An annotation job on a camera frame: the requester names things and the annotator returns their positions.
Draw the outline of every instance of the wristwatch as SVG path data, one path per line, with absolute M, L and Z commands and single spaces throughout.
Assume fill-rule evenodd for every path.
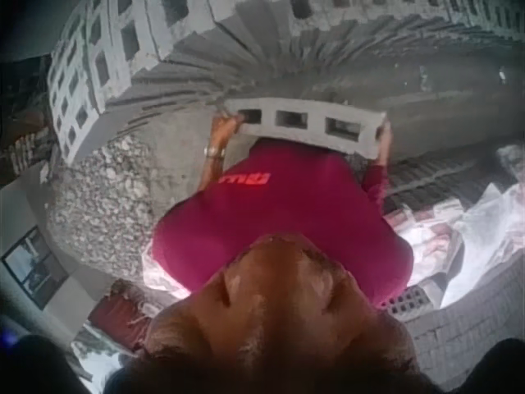
M 204 156 L 207 158 L 224 158 L 226 156 L 226 150 L 216 148 L 215 146 L 207 146 L 204 149 Z

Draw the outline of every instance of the red shirt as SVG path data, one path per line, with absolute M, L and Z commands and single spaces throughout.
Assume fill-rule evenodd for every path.
M 160 221 L 153 257 L 198 290 L 265 235 L 299 233 L 352 273 L 376 306 L 398 296 L 412 272 L 412 249 L 381 215 L 384 167 L 359 186 L 338 153 L 261 140 L 218 183 L 176 205 Z

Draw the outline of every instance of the person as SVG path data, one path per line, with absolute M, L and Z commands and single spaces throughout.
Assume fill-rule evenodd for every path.
M 390 123 L 359 186 L 339 153 L 284 140 L 224 172 L 242 121 L 214 119 L 199 191 L 154 232 L 153 257 L 192 294 L 106 392 L 439 392 L 378 308 L 413 263 L 381 215 Z

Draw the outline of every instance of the wall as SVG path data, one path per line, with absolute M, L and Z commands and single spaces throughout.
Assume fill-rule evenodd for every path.
M 39 168 L 39 165 L 33 166 L 21 178 L 0 190 L 0 255 L 35 225 L 40 225 L 39 229 L 46 237 L 44 223 L 39 222 L 34 214 L 26 194 L 28 181 L 34 180 Z M 70 276 L 45 308 L 40 310 L 34 304 L 2 263 L 0 295 L 6 303 L 7 315 L 30 331 L 47 335 L 58 345 L 68 346 L 112 279 L 96 270 L 79 268 L 78 262 L 70 255 L 57 250 L 49 239 L 46 241 Z
M 0 62 L 15 62 L 50 53 L 79 0 L 34 0 L 17 16 L 0 47 Z

